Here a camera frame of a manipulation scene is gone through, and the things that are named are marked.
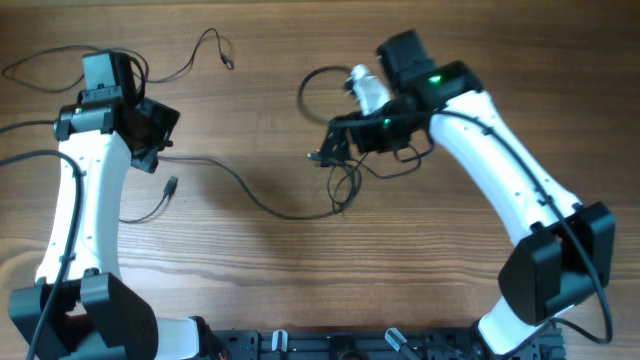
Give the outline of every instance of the white arm segment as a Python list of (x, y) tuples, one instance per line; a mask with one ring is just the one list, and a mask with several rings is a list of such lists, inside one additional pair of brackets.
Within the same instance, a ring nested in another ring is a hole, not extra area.
[[(75, 239), (75, 259), (71, 261), (64, 280), (81, 279), (86, 269), (110, 272), (120, 277), (118, 267), (118, 219), (120, 196), (127, 170), (131, 166), (131, 151), (116, 132), (101, 134), (89, 131), (73, 134), (60, 143), (60, 151), (73, 158), (83, 173), (84, 196), (80, 222)], [(71, 224), (75, 198), (75, 179), (66, 161), (61, 161), (60, 190), (53, 231), (44, 260), (36, 272), (36, 281), (46, 277), (55, 281), (60, 270)]]
[[(533, 171), (560, 212), (566, 217), (575, 212), (580, 200), (558, 184), (531, 156), (500, 118), (487, 92), (467, 92), (447, 103), (446, 110), (477, 117), (502, 136)], [(465, 168), (487, 197), (502, 220), (511, 243), (531, 234), (531, 225), (544, 226), (558, 221), (548, 206), (541, 205), (541, 196), (513, 157), (491, 135), (485, 135), (476, 125), (451, 116), (435, 115), (430, 132), (436, 143), (447, 149)], [(496, 306), (479, 323), (487, 345), (498, 355), (515, 349), (538, 329), (522, 322), (506, 300)]]

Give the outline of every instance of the wood grain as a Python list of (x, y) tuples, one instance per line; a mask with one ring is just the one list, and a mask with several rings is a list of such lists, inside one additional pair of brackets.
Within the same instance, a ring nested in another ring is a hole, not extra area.
[[(295, 109), (302, 78), (316, 67), (364, 63), (374, 49), (416, 28), (440, 62), (463, 59), (491, 92), (509, 126), (558, 181), (585, 203), (604, 201), (618, 229), (607, 290), (616, 337), (607, 347), (567, 332), (572, 359), (640, 357), (640, 11), (632, 1), (447, 1), (239, 3), (16, 8), (0, 10), (0, 63), (67, 44), (127, 46), (151, 77), (184, 62), (199, 34), (217, 27), (233, 43), (236, 70), (214, 42), (179, 81), (148, 96), (182, 113), (168, 154), (206, 154), (230, 164), (256, 195), (291, 213), (326, 211), (327, 170), (305, 155), (324, 136)], [(80, 54), (42, 59), (20, 76), (64, 85)], [(314, 81), (308, 102), (326, 116), (354, 105), (337, 74)], [(0, 125), (52, 119), (75, 91), (46, 95), (0, 80)], [(51, 130), (5, 134), (0, 158), (54, 148)], [(398, 165), (371, 156), (381, 172)], [(203, 316), (213, 328), (384, 329), (468, 325), (499, 297), (496, 275), (511, 252), (502, 224), (463, 169), (443, 150), (410, 176), (363, 190), (344, 216), (285, 222), (257, 209), (234, 180), (206, 165), (163, 163), (132, 170), (122, 216), (146, 213), (170, 175), (180, 185), (153, 222), (123, 225), (123, 277), (167, 317)], [(51, 230), (58, 164), (0, 168), (0, 308), (30, 286)], [(591, 299), (569, 318), (602, 330)], [(0, 359), (26, 344), (0, 311)]]

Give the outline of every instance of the wooden table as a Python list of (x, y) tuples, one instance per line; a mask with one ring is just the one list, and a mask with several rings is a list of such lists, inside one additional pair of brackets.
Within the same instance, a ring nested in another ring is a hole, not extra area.
[[(215, 156), (270, 206), (295, 214), (330, 208), (328, 170), (306, 159), (325, 129), (298, 114), (296, 89), (329, 64), (369, 65), (388, 37), (416, 28), (441, 64), (463, 59), (508, 125), (543, 166), (586, 204), (605, 202), (618, 229), (607, 289), (615, 340), (607, 347), (566, 331), (570, 358), (640, 357), (640, 16), (625, 1), (307, 2), (0, 10), (0, 63), (68, 44), (127, 46), (161, 77), (186, 62), (207, 27), (233, 43), (227, 71), (214, 41), (182, 79), (149, 85), (149, 97), (182, 113), (167, 154)], [(223, 42), (228, 51), (228, 44)], [(38, 60), (20, 75), (64, 85), (81, 53)], [(354, 109), (327, 74), (307, 99), (326, 116)], [(0, 80), (0, 126), (53, 119), (76, 91), (47, 95)], [(0, 158), (55, 148), (51, 129), (2, 135)], [(401, 168), (389, 154), (367, 163)], [(0, 309), (33, 283), (49, 239), (58, 162), (0, 169)], [(227, 173), (162, 163), (131, 170), (121, 214), (145, 214), (170, 175), (180, 178), (153, 221), (122, 225), (125, 282), (167, 317), (203, 316), (215, 329), (344, 330), (467, 326), (495, 304), (496, 276), (511, 253), (502, 224), (463, 169), (439, 149), (412, 175), (364, 176), (341, 216), (287, 222), (259, 210)], [(602, 331), (591, 299), (567, 317)], [(0, 359), (26, 343), (0, 311)]]

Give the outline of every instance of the cable connector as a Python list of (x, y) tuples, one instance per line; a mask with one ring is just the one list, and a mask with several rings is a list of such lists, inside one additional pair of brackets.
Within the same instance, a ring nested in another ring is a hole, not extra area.
[(173, 196), (173, 193), (176, 192), (177, 188), (178, 188), (178, 178), (175, 176), (172, 176), (169, 179), (169, 181), (167, 181), (167, 185), (164, 186), (163, 197)]
[(233, 70), (233, 61), (231, 61), (227, 55), (220, 53), (220, 60), (227, 66), (227, 69)]

